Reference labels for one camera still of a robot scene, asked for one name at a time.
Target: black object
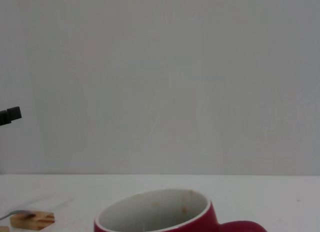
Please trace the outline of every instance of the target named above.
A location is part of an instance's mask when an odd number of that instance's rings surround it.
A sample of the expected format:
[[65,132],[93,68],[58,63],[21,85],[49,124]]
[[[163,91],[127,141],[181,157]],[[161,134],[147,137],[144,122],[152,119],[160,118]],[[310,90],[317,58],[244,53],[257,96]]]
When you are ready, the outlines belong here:
[[20,107],[7,108],[0,111],[0,126],[10,124],[11,121],[22,118]]

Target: white backdrop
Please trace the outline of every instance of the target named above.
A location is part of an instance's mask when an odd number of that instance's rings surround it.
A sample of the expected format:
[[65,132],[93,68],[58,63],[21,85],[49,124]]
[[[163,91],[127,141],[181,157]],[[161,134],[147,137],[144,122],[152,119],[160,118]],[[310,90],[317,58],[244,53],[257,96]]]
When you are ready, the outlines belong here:
[[22,113],[0,126],[0,174],[47,171],[24,40],[18,1],[0,0],[0,111]]
[[16,2],[45,172],[320,175],[320,0]]

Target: red mug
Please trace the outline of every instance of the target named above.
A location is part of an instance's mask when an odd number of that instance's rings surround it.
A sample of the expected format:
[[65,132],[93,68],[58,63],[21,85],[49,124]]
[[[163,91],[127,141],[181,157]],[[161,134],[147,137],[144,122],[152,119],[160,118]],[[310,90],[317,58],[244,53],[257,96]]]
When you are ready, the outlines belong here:
[[203,194],[186,189],[138,193],[103,210],[94,232],[267,232],[251,221],[219,224]]

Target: table surface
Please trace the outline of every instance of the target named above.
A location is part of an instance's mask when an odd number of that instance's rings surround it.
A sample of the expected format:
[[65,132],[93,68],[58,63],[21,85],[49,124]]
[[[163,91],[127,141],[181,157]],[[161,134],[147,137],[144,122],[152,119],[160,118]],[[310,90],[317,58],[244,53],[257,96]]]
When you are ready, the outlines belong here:
[[[320,176],[0,175],[0,215],[54,212],[43,232],[92,232],[95,215],[139,192],[185,188],[213,202],[220,223],[250,220],[268,232],[320,232]],[[9,219],[0,226],[9,225]],[[14,229],[11,231],[29,231]]]

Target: wooden block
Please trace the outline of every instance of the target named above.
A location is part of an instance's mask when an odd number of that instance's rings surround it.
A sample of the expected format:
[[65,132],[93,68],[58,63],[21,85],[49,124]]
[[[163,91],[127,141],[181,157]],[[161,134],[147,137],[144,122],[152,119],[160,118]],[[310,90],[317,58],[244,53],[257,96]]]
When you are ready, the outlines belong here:
[[54,213],[32,211],[34,215],[15,214],[10,217],[11,226],[14,228],[39,231],[55,222]]
[[10,232],[10,229],[8,226],[0,226],[0,232]]

